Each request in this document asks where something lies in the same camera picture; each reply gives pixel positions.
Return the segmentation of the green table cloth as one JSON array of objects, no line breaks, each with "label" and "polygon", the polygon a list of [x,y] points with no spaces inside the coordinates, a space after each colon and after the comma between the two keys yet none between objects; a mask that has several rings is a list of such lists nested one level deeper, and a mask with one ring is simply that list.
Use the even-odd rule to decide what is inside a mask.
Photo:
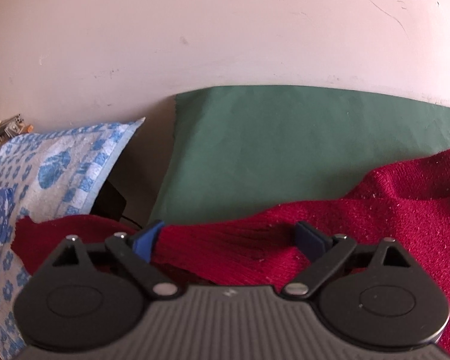
[{"label": "green table cloth", "polygon": [[450,107],[338,88],[178,94],[151,219],[201,224],[345,196],[370,170],[450,149]]}]

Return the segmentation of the dark red knit sweater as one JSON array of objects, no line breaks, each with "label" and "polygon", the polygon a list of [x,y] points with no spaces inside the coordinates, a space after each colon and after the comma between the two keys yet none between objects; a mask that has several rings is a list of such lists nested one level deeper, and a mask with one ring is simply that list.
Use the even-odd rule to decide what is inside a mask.
[{"label": "dark red knit sweater", "polygon": [[[332,238],[315,262],[299,221]],[[150,263],[138,232],[18,221],[20,359],[450,359],[450,149],[376,168],[336,200],[165,224]]]}]

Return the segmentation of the black power adapter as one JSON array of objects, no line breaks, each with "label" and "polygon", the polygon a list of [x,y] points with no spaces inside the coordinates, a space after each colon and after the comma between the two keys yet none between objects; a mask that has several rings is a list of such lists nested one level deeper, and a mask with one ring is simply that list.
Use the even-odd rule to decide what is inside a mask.
[{"label": "black power adapter", "polygon": [[127,200],[109,182],[105,181],[91,207],[90,214],[119,222],[122,219]]}]

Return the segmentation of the blue white patterned storage bag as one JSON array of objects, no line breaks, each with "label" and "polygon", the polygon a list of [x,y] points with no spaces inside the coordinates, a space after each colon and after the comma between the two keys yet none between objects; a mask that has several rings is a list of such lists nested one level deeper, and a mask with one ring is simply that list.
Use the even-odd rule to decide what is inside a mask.
[{"label": "blue white patterned storage bag", "polygon": [[13,317],[17,294],[31,277],[11,249],[16,222],[44,222],[91,211],[114,164],[142,119],[16,136],[0,148],[0,358],[24,341]]}]

